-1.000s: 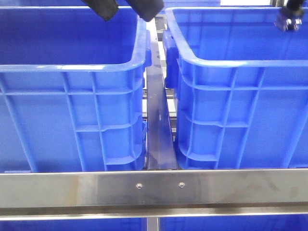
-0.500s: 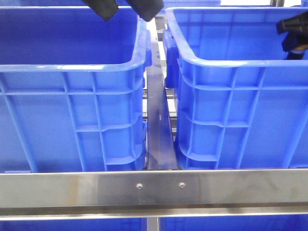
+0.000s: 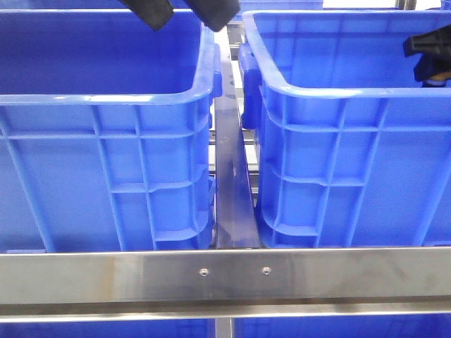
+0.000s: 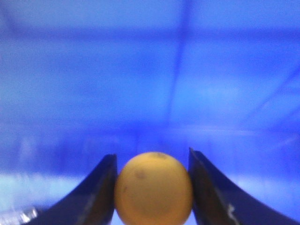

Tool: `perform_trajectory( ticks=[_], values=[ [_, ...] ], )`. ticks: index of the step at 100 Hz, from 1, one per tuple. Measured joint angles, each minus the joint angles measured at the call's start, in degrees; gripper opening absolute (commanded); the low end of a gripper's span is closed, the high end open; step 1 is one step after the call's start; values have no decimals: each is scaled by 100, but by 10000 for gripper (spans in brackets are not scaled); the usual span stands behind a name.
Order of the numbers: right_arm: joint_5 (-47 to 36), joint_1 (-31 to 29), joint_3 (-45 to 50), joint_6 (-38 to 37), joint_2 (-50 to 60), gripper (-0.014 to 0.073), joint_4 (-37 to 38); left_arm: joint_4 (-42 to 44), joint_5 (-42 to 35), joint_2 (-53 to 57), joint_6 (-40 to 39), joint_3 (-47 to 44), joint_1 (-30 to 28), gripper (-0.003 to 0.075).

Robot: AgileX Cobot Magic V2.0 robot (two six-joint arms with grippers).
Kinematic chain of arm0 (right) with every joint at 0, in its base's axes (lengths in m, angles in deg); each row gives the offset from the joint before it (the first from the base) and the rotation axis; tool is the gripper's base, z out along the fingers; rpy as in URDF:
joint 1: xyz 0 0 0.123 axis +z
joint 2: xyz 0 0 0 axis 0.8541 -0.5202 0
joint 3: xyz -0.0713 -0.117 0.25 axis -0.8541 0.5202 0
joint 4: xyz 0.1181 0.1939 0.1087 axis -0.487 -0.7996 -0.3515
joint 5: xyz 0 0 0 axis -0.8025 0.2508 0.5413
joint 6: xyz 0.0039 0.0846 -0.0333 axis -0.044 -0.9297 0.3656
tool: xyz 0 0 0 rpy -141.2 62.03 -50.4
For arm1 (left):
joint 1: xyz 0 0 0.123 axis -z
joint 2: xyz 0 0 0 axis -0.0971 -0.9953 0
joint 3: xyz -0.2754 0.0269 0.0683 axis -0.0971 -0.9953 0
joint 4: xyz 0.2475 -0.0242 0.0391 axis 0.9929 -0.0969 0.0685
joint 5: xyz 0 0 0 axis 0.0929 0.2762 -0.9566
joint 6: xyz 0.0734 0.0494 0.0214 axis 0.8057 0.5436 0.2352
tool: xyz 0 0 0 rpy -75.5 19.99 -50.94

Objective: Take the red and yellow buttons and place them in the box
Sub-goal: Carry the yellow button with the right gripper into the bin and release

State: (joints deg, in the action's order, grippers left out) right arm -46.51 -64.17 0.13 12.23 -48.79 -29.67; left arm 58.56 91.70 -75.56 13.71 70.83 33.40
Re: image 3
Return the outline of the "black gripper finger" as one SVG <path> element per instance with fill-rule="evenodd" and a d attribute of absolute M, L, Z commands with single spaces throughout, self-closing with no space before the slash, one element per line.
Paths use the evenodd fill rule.
<path fill-rule="evenodd" d="M 185 3 L 214 32 L 222 30 L 240 11 L 238 0 L 186 0 Z"/>
<path fill-rule="evenodd" d="M 153 31 L 160 30 L 173 16 L 174 7 L 167 0 L 121 0 Z"/>

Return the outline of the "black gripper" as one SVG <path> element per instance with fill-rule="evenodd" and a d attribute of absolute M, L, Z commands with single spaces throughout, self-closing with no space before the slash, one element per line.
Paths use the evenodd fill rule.
<path fill-rule="evenodd" d="M 403 42 L 406 57 L 420 55 L 414 66 L 414 79 L 423 87 L 445 87 L 450 81 L 450 25 Z"/>

